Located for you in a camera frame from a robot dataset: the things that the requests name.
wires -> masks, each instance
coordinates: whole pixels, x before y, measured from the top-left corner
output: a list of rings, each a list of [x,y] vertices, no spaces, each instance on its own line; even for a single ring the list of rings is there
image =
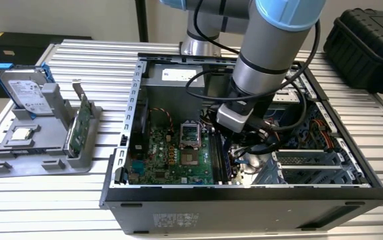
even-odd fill
[[[172,130],[172,132],[173,132],[173,121],[172,121],[172,117],[171,117],[171,114],[169,114],[169,112],[165,110],[165,109],[160,109],[160,108],[152,108],[151,109],[151,112],[152,111],[163,111],[164,113],[167,113],[167,115],[168,115],[168,118],[169,118],[169,123],[171,123],[171,130]]]
[[[200,7],[204,3],[204,0],[200,0],[199,3],[197,3],[197,6],[196,6],[196,10],[195,10],[195,16],[193,16],[193,25],[195,25],[195,29],[196,29],[196,32],[199,33],[199,35],[208,41],[211,42],[215,46],[226,49],[227,51],[231,51],[232,53],[238,54],[239,55],[239,51],[230,48],[228,46],[220,44],[219,42],[213,41],[204,33],[203,31],[200,31],[200,28],[199,28],[199,25],[197,25],[197,16],[199,16],[199,11],[200,11]]]
[[[200,121],[203,121],[207,125],[213,126],[212,120],[209,118],[209,112],[217,112],[212,107],[217,105],[216,103],[211,104],[207,108],[207,112],[201,109],[203,114],[200,115]]]
[[[271,115],[266,116],[266,117],[271,117],[271,118],[272,118],[272,116],[276,115],[276,112],[278,112],[278,110],[275,109],[275,110],[274,110],[274,113],[272,113]]]
[[[311,135],[313,135],[313,126],[314,126],[314,123],[317,123],[317,125],[318,125],[318,129],[319,129],[319,132],[321,132],[321,134],[322,134],[322,136],[323,136],[323,138],[325,138],[325,140],[326,140],[327,147],[329,147],[330,149],[333,149],[335,146],[334,146],[334,142],[333,142],[333,140],[331,140],[331,138],[330,138],[330,136],[329,136],[329,133],[327,133],[325,130],[321,130],[321,127],[322,127],[322,126],[327,126],[321,119],[313,119],[313,120],[311,120],[311,122],[310,122],[310,134],[307,135],[307,137],[306,137],[306,139],[304,139],[304,142],[307,142],[307,140],[310,139],[310,137],[311,137]]]
[[[258,150],[258,151],[252,151],[252,147],[250,146],[244,149],[243,153],[239,155],[238,158],[242,158],[246,154],[252,154],[252,155],[264,155],[264,154],[271,154],[274,151],[279,150],[282,148],[282,146],[290,141],[291,139],[291,135],[287,136],[286,138],[282,138],[280,141],[272,145],[270,145],[266,149],[263,150]]]
[[[298,142],[299,142],[299,145],[298,145],[298,149],[302,149],[302,137],[300,135],[296,136],[298,137]]]
[[[302,123],[304,122],[304,119],[306,119],[306,113],[307,113],[307,99],[306,99],[306,96],[304,96],[304,93],[302,92],[299,86],[296,85],[295,82],[291,83],[291,85],[294,86],[294,88],[298,90],[300,96],[302,96],[302,102],[303,102],[303,110],[302,110],[302,115],[300,115],[300,118],[298,120],[298,122],[290,126],[272,126],[270,125],[270,131],[274,131],[274,132],[286,132],[286,131],[290,131],[292,129],[295,129],[298,126],[302,125]]]
[[[279,137],[278,132],[275,132],[275,136],[276,136],[276,138],[278,138],[278,141],[280,141],[280,137]]]
[[[318,53],[318,47],[319,47],[319,42],[321,42],[321,21],[318,20],[317,24],[315,24],[315,28],[317,28],[317,34],[315,34],[315,42],[314,42],[314,46],[313,46],[313,51],[311,51],[311,55],[306,61],[306,63],[303,64],[302,68],[298,70],[298,72],[294,74],[292,77],[286,77],[287,81],[280,84],[279,88],[268,91],[268,92],[264,92],[264,93],[260,93],[258,95],[250,95],[250,96],[243,96],[243,97],[213,97],[213,96],[205,96],[205,95],[199,95],[193,92],[191,92],[189,90],[189,86],[192,84],[192,82],[204,74],[208,74],[208,73],[215,73],[209,70],[205,70],[203,71],[201,73],[199,73],[196,76],[193,76],[189,80],[189,82],[187,83],[185,85],[185,90],[187,90],[187,93],[191,94],[192,96],[203,99],[203,100],[208,100],[208,101],[219,101],[219,102],[238,102],[238,101],[248,101],[248,100],[255,100],[255,99],[260,99],[268,95],[272,95],[275,94],[280,89],[283,89],[287,85],[290,85],[298,78],[299,76],[304,73],[306,69],[308,68],[314,58],[315,58],[315,55]]]

label sticker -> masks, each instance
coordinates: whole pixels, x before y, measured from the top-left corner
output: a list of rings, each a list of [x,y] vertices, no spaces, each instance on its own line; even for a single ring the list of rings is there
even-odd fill
[[[173,227],[196,227],[199,213],[155,213],[155,226],[161,228]]]
[[[53,113],[39,86],[34,81],[10,80],[9,85],[26,110],[34,114]]]
[[[3,53],[5,53],[6,55],[13,55],[13,56],[15,56],[15,52],[14,52],[14,51],[3,50]]]
[[[183,81],[187,82],[197,74],[192,69],[164,69],[163,80],[164,81]]]

slotted metal surface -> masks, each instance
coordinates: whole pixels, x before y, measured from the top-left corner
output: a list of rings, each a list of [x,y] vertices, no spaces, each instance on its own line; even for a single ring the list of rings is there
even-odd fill
[[[102,123],[96,142],[94,162],[81,175],[0,178],[0,239],[110,239],[124,238],[120,225],[98,200],[108,158],[120,142],[124,110],[129,96],[137,53],[177,54],[179,45],[66,40],[45,53],[62,95],[80,104],[72,80],[81,79],[86,94],[104,107]],[[308,52],[300,52],[304,61]],[[311,64],[342,120],[383,181],[383,102],[365,90],[350,89],[318,54]],[[0,114],[0,140],[14,115],[10,103]],[[383,206],[349,221],[329,232],[290,232],[278,235],[176,234],[156,239],[296,239],[383,240]]]

black hard case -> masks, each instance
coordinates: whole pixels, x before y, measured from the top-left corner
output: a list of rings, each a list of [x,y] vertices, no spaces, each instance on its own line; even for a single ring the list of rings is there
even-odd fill
[[[335,20],[325,51],[351,87],[383,93],[383,11],[347,10]]]

red wire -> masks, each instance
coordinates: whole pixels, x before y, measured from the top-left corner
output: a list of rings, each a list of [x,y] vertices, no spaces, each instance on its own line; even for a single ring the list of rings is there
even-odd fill
[[[268,121],[268,122],[274,123],[275,119],[271,117],[268,119],[264,119],[264,121]]]
[[[311,135],[313,122],[315,122],[319,127],[325,125],[325,123],[323,123],[319,119],[313,119],[313,120],[311,120],[311,123],[310,123],[310,134],[307,135],[304,142],[308,140],[308,137],[310,137],[310,135]],[[325,139],[326,139],[329,148],[334,148],[334,143],[333,143],[331,138],[329,137],[327,133],[323,132],[322,130],[321,130],[319,132],[321,132],[322,136],[323,136]]]
[[[325,121],[322,121],[321,119],[318,119],[318,121],[319,121],[319,123],[321,123],[322,125],[327,126],[326,123],[325,123]],[[329,147],[330,147],[330,148],[334,148],[334,147],[335,147],[335,146],[334,146],[334,142],[333,142],[333,140],[331,140],[331,137],[329,136],[329,133],[327,133],[327,132],[322,132],[322,133],[323,133],[323,135],[326,136],[326,139],[330,140],[329,145],[331,145],[331,146],[329,146]]]

